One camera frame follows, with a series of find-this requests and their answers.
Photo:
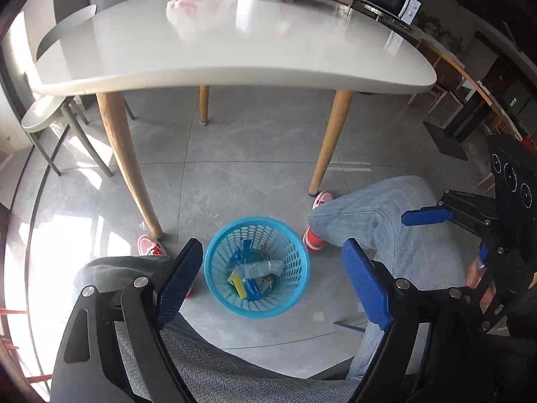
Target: white table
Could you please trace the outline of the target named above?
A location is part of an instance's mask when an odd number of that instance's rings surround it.
[[[350,8],[237,0],[128,0],[62,37],[36,64],[47,95],[97,94],[108,139],[146,225],[163,236],[136,160],[123,90],[208,85],[336,89],[309,189],[315,194],[354,91],[414,94],[436,82],[409,43]]]

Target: gray chair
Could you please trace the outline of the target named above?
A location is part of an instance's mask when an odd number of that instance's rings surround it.
[[[95,15],[97,10],[96,5],[90,5],[84,7],[83,9],[78,10],[77,12],[69,15],[67,18],[60,21],[55,27],[53,27],[41,40],[37,47],[36,51],[36,60],[39,59],[57,40],[59,40],[63,35],[68,33],[71,29],[82,24],[84,21],[87,21]],[[135,119],[131,108],[125,102],[125,109],[127,114]],[[89,124],[89,121],[84,115],[82,109],[76,103],[74,97],[72,96],[52,96],[45,95],[38,98],[34,104],[26,111],[26,114],[22,118],[22,128],[28,136],[32,143],[36,146],[39,152],[45,157],[45,160],[50,165],[50,167],[58,174],[61,175],[60,170],[54,165],[50,157],[45,152],[45,149],[39,143],[35,133],[41,130],[46,129],[53,121],[59,118],[60,115],[63,115],[68,122],[69,126],[73,129],[76,136],[79,137],[82,145],[87,149],[91,157],[97,162],[97,165],[105,172],[109,177],[112,177],[112,171],[110,168],[103,162],[98,153],[95,151],[91,145],[88,137],[82,130],[80,124],[76,120],[73,111],[81,118],[84,124]]]

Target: light blue jeans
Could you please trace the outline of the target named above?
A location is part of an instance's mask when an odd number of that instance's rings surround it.
[[[463,286],[462,254],[447,225],[406,227],[401,223],[405,211],[435,206],[436,202],[422,178],[401,176],[320,205],[308,223],[330,244],[342,247],[347,239],[355,238],[362,248],[376,250],[375,261],[382,262],[394,278],[404,277],[418,289]],[[427,324],[418,329],[407,374],[418,371],[427,330]],[[367,325],[347,378],[365,373],[382,334],[378,325]]]
[[[461,286],[465,279],[461,254],[443,224],[405,227],[401,215],[434,205],[429,187],[418,177],[397,177],[325,203],[308,222],[328,242],[341,246],[350,237],[363,248],[375,249],[394,277],[406,277],[419,289]],[[75,278],[75,298],[82,288],[100,292],[123,289],[141,275],[150,277],[170,256],[124,256],[96,259]],[[116,333],[125,370],[135,393],[149,399],[123,323]],[[345,403],[374,354],[382,332],[367,325],[359,353],[347,380],[288,377],[253,365],[205,341],[179,313],[160,333],[186,385],[200,403]],[[426,336],[420,328],[408,373],[416,372]]]

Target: hand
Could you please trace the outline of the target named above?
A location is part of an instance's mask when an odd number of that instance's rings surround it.
[[[478,265],[481,265],[479,258],[473,261],[468,267],[468,274],[466,275],[466,286],[470,288],[477,288],[477,285],[479,285],[479,282],[483,277],[483,274],[481,274],[478,270]],[[485,295],[483,296],[479,304],[487,308],[492,301],[494,294],[496,294],[496,288],[493,285],[490,285],[485,291]]]

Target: blue gripper pad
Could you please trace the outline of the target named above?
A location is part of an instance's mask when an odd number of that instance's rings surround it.
[[[343,244],[343,265],[362,303],[368,319],[387,330],[392,322],[388,312],[388,295],[375,279],[375,268],[362,248],[353,239]]]
[[[185,253],[183,254],[181,252],[179,254],[177,259],[180,262],[177,262],[174,270],[158,293],[156,320],[159,329],[162,329],[165,324],[171,323],[175,319],[189,292],[192,282],[194,282],[196,274],[198,274],[201,268],[203,247],[200,242],[197,240],[194,241],[191,239],[185,247]]]
[[[453,218],[453,212],[444,207],[422,207],[417,211],[406,211],[401,215],[404,226],[423,226],[425,224],[440,224]]]

